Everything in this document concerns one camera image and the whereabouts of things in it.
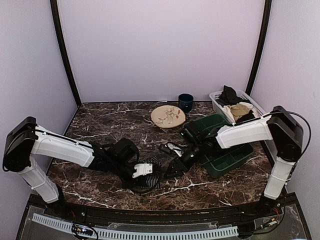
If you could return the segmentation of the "navy striped underwear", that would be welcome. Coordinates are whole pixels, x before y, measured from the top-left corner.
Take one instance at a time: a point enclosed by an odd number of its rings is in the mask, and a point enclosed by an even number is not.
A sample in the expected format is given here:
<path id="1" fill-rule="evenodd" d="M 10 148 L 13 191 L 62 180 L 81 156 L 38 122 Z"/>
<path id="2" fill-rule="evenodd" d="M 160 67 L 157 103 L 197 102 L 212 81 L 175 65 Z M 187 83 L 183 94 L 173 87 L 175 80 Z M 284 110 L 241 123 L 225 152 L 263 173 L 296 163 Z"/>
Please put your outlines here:
<path id="1" fill-rule="evenodd" d="M 153 164 L 153 173 L 135 178 L 136 188 L 146 189 L 146 190 L 159 189 L 160 180 L 162 177 L 161 161 L 158 159 L 157 156 L 153 156 L 146 159 L 140 159 L 137 162 L 137 164 L 142 164 L 142 163 Z"/>

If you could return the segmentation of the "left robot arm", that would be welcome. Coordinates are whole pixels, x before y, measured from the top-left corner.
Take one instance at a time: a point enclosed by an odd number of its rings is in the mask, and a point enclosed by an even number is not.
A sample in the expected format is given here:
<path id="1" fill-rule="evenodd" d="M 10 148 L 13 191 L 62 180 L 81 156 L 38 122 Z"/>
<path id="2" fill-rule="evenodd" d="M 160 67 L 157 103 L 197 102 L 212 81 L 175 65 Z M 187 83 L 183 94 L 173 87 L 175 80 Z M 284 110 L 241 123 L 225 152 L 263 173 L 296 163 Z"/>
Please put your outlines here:
<path id="1" fill-rule="evenodd" d="M 127 138 L 115 144 L 94 144 L 51 132 L 38 125 L 34 117 L 25 118 L 7 135 L 2 169 L 18 173 L 60 218 L 67 218 L 71 208 L 64 202 L 60 188 L 39 167 L 35 155 L 64 160 L 90 170 L 112 172 L 130 189 L 135 178 L 150 170 L 147 163 L 130 161 L 139 156 L 139 150 Z"/>

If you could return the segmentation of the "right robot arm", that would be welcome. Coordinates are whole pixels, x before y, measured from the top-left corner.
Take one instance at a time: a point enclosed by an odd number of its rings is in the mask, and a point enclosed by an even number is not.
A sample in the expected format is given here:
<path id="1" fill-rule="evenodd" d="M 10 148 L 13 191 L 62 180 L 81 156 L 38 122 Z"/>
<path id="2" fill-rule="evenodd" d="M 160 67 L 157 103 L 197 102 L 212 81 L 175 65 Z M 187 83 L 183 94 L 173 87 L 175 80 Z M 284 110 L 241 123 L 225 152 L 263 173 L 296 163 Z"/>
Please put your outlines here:
<path id="1" fill-rule="evenodd" d="M 272 142 L 276 158 L 263 192 L 263 200 L 255 205 L 255 213 L 266 217 L 275 208 L 274 201 L 290 181 L 301 157 L 310 145 L 304 141 L 304 128 L 296 120 L 300 118 L 311 132 L 311 125 L 302 115 L 285 110 L 278 105 L 272 111 L 240 123 L 227 123 L 208 130 L 201 129 L 195 121 L 186 123 L 180 135 L 191 144 L 169 164 L 164 176 L 180 177 L 204 156 L 212 156 L 223 150 L 255 142 Z"/>

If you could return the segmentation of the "green divided organizer tray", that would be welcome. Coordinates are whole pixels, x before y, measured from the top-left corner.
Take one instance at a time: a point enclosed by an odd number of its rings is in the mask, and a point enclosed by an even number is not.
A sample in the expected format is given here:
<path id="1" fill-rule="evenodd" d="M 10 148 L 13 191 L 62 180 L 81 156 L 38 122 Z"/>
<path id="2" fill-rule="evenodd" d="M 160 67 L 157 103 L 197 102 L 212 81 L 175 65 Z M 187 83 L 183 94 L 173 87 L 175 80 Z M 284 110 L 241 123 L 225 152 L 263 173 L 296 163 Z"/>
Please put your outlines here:
<path id="1" fill-rule="evenodd" d="M 194 144 L 213 129 L 229 123 L 226 117 L 215 113 L 183 124 L 181 135 L 187 143 Z M 218 148 L 213 153 L 202 156 L 198 162 L 212 178 L 217 179 L 243 165 L 253 153 L 254 148 L 247 143 L 225 149 Z"/>

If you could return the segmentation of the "beige floral plate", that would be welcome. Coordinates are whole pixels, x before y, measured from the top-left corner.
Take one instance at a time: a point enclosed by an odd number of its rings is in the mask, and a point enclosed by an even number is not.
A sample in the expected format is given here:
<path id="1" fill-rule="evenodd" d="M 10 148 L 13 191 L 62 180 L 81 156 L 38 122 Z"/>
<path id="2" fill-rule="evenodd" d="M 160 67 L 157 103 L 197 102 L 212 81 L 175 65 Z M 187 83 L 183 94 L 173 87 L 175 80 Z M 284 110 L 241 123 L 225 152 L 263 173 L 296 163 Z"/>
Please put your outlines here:
<path id="1" fill-rule="evenodd" d="M 163 105 L 155 108 L 150 114 L 152 122 L 159 128 L 170 129 L 186 121 L 185 113 L 176 106 Z"/>

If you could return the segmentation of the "dark blue mug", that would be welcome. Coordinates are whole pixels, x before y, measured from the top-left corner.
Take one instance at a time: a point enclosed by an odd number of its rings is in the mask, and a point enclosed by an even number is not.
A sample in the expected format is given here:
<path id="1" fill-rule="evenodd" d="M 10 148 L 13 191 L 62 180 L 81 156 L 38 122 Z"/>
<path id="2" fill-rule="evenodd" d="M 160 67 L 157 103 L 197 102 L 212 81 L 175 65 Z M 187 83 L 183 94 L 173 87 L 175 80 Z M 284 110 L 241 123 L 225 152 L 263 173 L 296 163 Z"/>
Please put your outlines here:
<path id="1" fill-rule="evenodd" d="M 194 97 L 188 93 L 182 93 L 178 96 L 178 107 L 184 112 L 189 113 L 192 110 Z"/>

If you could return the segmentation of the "white plastic laundry basket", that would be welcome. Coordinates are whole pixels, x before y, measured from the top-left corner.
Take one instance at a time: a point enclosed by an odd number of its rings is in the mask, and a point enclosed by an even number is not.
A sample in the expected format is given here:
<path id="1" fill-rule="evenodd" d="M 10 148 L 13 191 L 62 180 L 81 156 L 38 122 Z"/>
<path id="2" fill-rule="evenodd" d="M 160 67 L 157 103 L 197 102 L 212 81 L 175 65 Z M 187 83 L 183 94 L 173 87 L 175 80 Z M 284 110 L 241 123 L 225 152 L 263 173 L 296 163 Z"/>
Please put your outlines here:
<path id="1" fill-rule="evenodd" d="M 227 104 L 222 106 L 218 100 L 221 101 L 220 96 L 223 91 L 216 91 L 209 94 L 209 98 L 212 101 L 212 108 L 215 113 L 223 115 L 230 123 L 236 123 L 240 118 L 249 113 L 253 114 L 254 118 L 264 116 L 266 111 L 249 95 L 242 90 L 235 90 L 235 94 L 240 98 L 240 102 L 236 104 Z"/>

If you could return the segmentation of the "beige garment in basket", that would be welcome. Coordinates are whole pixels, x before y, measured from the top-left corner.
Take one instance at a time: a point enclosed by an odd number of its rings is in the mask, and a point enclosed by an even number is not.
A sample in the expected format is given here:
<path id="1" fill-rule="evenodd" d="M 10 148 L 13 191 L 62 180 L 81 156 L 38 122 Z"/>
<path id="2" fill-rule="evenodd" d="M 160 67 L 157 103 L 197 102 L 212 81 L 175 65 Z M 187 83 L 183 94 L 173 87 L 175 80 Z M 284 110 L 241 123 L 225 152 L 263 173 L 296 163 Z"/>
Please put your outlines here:
<path id="1" fill-rule="evenodd" d="M 222 109 L 236 122 L 241 116 L 246 115 L 254 106 L 251 103 L 240 102 L 235 105 L 225 105 Z"/>

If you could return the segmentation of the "black garment in basket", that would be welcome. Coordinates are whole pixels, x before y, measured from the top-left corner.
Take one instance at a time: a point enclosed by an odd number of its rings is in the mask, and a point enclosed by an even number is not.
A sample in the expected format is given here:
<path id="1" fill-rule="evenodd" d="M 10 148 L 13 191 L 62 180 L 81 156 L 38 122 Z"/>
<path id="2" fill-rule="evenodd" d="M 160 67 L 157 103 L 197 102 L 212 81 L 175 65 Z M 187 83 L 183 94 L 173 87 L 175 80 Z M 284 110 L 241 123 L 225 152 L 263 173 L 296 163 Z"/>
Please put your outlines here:
<path id="1" fill-rule="evenodd" d="M 245 99 L 237 96 L 236 91 L 232 87 L 229 87 L 226 85 L 223 86 L 223 91 L 221 95 L 218 97 L 218 99 L 216 100 L 216 102 L 221 106 L 226 106 L 226 105 L 233 106 L 240 102 L 245 102 L 245 101 L 246 101 Z"/>

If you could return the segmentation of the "black cloth in basket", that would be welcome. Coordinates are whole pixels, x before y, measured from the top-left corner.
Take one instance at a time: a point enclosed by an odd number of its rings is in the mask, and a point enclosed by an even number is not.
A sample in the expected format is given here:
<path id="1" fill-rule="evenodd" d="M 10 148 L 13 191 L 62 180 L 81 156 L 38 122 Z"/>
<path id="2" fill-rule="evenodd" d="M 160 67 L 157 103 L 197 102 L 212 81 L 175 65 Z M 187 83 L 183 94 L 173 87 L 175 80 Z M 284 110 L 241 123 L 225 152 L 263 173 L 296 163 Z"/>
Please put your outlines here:
<path id="1" fill-rule="evenodd" d="M 258 115 L 251 109 L 247 114 L 241 116 L 236 123 L 242 123 L 251 119 L 255 119 Z"/>

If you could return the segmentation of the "black front rail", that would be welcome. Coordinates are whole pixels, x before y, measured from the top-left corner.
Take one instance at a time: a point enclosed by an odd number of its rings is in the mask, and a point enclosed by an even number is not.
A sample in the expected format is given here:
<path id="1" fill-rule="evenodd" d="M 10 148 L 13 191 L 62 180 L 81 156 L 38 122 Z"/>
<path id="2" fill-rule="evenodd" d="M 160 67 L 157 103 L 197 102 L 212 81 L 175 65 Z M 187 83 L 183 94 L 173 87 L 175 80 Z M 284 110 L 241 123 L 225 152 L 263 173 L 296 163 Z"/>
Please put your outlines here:
<path id="1" fill-rule="evenodd" d="M 276 215 L 271 210 L 264 215 L 257 213 L 257 202 L 241 205 L 223 206 L 195 210 L 125 210 L 105 207 L 95 207 L 67 202 L 62 210 L 46 206 L 40 196 L 32 194 L 28 200 L 30 206 L 39 207 L 43 213 L 63 220 L 75 220 L 89 225 L 103 225 L 108 222 L 129 224 L 193 224 L 216 221 L 219 223 L 234 223 L 244 225 L 258 218 L 268 218 Z"/>

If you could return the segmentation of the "right black frame post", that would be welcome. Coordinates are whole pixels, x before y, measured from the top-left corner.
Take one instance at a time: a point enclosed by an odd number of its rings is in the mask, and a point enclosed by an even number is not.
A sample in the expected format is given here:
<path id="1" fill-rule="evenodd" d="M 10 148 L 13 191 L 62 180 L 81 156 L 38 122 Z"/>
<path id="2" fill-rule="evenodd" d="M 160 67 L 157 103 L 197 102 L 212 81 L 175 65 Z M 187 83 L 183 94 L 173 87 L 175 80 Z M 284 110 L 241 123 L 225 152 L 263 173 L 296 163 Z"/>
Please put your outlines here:
<path id="1" fill-rule="evenodd" d="M 250 75 L 248 78 L 248 82 L 246 85 L 246 89 L 245 89 L 245 93 L 247 95 L 250 95 L 252 93 L 253 88 L 254 88 L 254 84 L 255 84 L 255 80 L 256 80 L 256 77 L 258 74 L 258 69 L 260 66 L 260 62 L 261 62 L 261 58 L 262 58 L 262 54 L 263 54 L 263 50 L 264 50 L 264 46 L 265 46 L 267 31 L 268 31 L 272 2 L 273 2 L 272 0 L 265 0 L 264 1 L 264 8 L 263 8 L 263 14 L 262 14 L 262 20 L 261 20 L 261 26 L 260 26 L 256 51 L 255 51 Z"/>

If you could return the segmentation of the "black frame post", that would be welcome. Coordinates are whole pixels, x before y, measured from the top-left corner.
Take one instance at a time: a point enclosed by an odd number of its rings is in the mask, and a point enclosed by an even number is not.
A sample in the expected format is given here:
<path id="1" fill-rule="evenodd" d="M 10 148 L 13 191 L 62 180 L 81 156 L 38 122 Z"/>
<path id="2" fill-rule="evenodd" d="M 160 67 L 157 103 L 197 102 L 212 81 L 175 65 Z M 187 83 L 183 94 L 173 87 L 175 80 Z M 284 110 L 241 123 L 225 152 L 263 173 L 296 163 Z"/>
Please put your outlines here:
<path id="1" fill-rule="evenodd" d="M 82 101 L 80 98 L 78 88 L 76 86 L 76 81 L 72 72 L 69 56 L 67 53 L 66 43 L 65 43 L 61 19 L 60 19 L 58 1 L 50 0 L 49 2 L 50 2 L 51 15 L 53 19 L 53 25 L 55 29 L 57 43 L 60 51 L 60 56 L 62 59 L 62 63 L 64 66 L 64 70 L 67 76 L 68 84 L 69 84 L 73 99 L 75 101 L 77 108 L 79 108 L 82 105 Z"/>
<path id="2" fill-rule="evenodd" d="M 256 77 L 258 74 L 258 69 L 260 66 L 260 62 L 261 62 L 261 58 L 262 58 L 262 54 L 263 54 L 263 50 L 264 50 L 264 46 L 265 46 L 267 31 L 268 31 L 272 2 L 273 2 L 272 0 L 265 0 L 264 1 L 264 8 L 263 8 L 263 14 L 262 14 L 262 20 L 261 20 L 261 26 L 260 26 L 256 51 L 255 51 L 250 75 L 248 78 L 248 82 L 246 85 L 246 89 L 245 89 L 245 93 L 247 95 L 250 95 L 252 93 L 253 88 L 254 88 L 254 84 L 255 84 L 255 80 L 256 80 Z"/>

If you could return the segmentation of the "left black frame post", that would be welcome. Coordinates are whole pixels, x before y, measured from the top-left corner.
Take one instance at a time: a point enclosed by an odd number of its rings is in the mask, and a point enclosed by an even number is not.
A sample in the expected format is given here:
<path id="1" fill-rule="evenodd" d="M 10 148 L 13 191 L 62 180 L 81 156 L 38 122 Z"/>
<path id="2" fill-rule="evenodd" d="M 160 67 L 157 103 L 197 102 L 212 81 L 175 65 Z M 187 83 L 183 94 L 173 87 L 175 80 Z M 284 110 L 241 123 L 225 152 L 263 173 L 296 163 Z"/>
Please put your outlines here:
<path id="1" fill-rule="evenodd" d="M 49 2 L 50 2 L 51 15 L 53 19 L 53 25 L 55 29 L 57 43 L 60 51 L 60 56 L 62 59 L 62 63 L 64 66 L 64 70 L 67 76 L 68 84 L 69 84 L 73 99 L 75 101 L 77 108 L 79 108 L 82 105 L 82 101 L 80 98 L 78 88 L 76 86 L 76 81 L 72 72 L 69 56 L 67 53 L 66 43 L 65 43 L 61 19 L 60 19 L 58 1 L 50 0 Z"/>

